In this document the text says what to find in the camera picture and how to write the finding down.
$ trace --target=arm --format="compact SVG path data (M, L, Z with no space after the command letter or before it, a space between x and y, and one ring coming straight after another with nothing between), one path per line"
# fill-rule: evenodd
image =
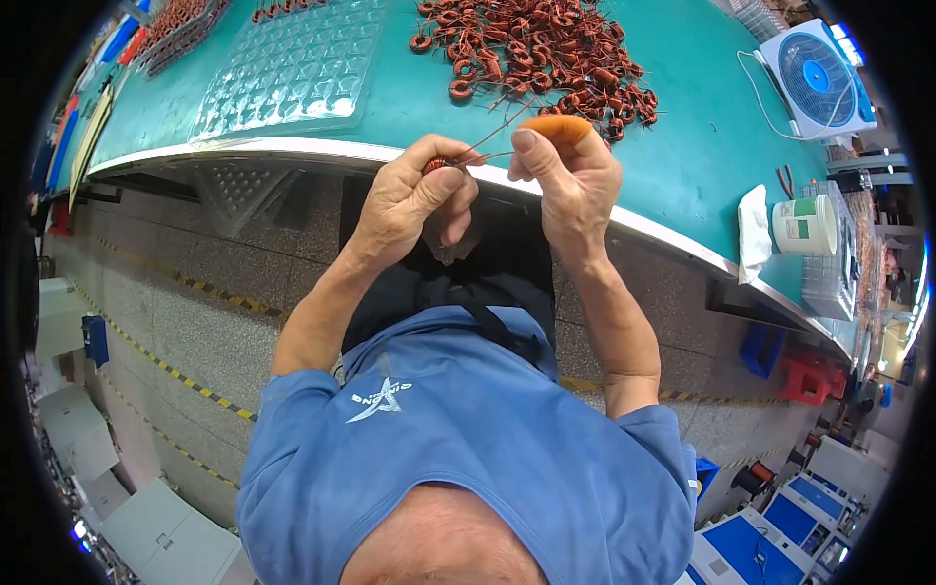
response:
M581 297L589 342L605 377L607 416L656 404L656 335L605 249L621 165L593 131L571 145L524 129L514 133L513 143L508 177L537 179L543 189L543 232Z
M273 375L299 370L330 372L338 359L351 315L379 274L351 243L286 321L273 354Z
M373 180L354 234L286 321L273 353L273 375L330 371L364 293L384 268L409 254L430 213L438 209L443 215L445 241L454 244L461 239L471 222L469 207L477 196L477 183L455 167L423 176L422 168L439 155L484 164L467 144L428 135L384 165Z
M617 269L607 256L566 268L581 297L589 343L605 377L608 418L658 403L660 348L656 334Z

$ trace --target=white bucket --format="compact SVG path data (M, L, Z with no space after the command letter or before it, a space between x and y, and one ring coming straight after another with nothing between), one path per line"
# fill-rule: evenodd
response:
M777 203L771 219L773 240L781 252L834 256L839 249L835 208L827 195Z

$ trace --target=fan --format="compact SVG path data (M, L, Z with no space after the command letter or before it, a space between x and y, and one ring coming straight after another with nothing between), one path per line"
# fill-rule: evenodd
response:
M861 78L819 19L768 40L754 57L783 98L796 136L823 139L877 125Z

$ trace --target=blue t-shirt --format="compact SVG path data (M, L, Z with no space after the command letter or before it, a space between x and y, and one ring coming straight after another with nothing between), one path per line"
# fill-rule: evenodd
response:
M517 334L522 309L490 307ZM610 420L529 362L433 307L327 373L273 378L244 465L237 520L266 585L335 585L358 544L415 485L471 490L510 526L550 585L670 585L689 563L695 452L676 415Z

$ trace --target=tiled floor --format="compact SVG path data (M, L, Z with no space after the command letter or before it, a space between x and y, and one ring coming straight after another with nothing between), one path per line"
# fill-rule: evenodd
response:
M79 206L74 238L47 239L60 275L74 278L130 336L178 371L225 399L256 412L258 392L269 374L280 323L248 313L180 285L134 263L86 236L91 232L118 248L193 277L284 309L311 289L338 252L341 181L320 176L302 232L248 225L231 240L214 235L200 206L175 199L124 192L120 204ZM609 238L609 254L661 344L663 387L749 398L772 397L783 383L765 381L737 361L747 324L704 310L703 277L625 242ZM600 379L588 346L578 295L555 265L561 372ZM240 480L253 422L171 377L109 330L110 363L103 374L168 437L217 473ZM134 484L162 469L196 508L225 527L234 525L236 490L207 474L149 431L102 376L91 386L107 405L123 451L122 472ZM600 392L580 394L604 410ZM801 405L723 405L673 402L684 440L700 455L726 464L801 443L814 409ZM768 459L780 469L786 451ZM734 473L719 475L699 505L699 517L736 504L729 488Z

